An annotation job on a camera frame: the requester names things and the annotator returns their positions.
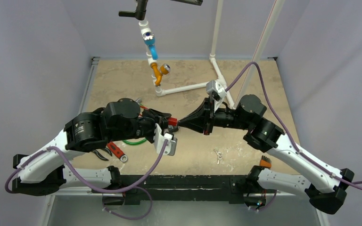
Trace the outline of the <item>red cable lock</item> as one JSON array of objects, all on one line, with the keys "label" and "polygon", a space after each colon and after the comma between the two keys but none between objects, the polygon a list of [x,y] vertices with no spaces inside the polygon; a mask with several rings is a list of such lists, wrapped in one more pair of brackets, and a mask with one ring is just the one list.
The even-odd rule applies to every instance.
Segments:
[{"label": "red cable lock", "polygon": [[[142,115],[141,115],[142,117],[150,118],[148,109],[149,108],[147,108],[147,107],[146,107],[146,109],[143,109]],[[172,117],[172,116],[168,120],[154,120],[154,121],[155,121],[155,123],[159,124],[159,126],[162,127],[162,128],[167,128],[168,126],[174,126],[175,127],[178,124],[178,120],[176,118]]]}]

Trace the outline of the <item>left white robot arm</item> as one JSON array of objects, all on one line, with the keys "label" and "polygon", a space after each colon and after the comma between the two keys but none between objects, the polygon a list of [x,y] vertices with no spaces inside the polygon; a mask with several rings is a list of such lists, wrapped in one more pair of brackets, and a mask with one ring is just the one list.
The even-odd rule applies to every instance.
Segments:
[{"label": "left white robot arm", "polygon": [[138,138],[152,143],[159,156],[173,155],[177,140],[165,129],[177,124],[170,113],[144,109],[130,98],[80,113],[40,150],[14,156],[14,172],[6,181],[5,190],[11,194],[45,196],[63,188],[87,186],[100,193],[125,193],[136,188],[146,176],[123,186],[118,168],[75,169],[71,160],[104,149],[114,141]]}]

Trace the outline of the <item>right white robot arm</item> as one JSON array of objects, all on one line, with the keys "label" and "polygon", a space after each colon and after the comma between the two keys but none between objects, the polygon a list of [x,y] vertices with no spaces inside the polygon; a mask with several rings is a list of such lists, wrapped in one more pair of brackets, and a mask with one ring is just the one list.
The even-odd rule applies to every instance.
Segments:
[{"label": "right white robot arm", "polygon": [[243,139],[252,148],[278,158],[296,171],[295,175],[254,166],[246,178],[250,191],[279,190],[307,199],[316,209],[335,214],[344,204],[354,173],[338,169],[316,158],[286,131],[264,118],[266,106],[255,95],[245,95],[236,109],[215,107],[211,97],[178,121],[180,127],[209,135],[214,127],[245,130]]}]

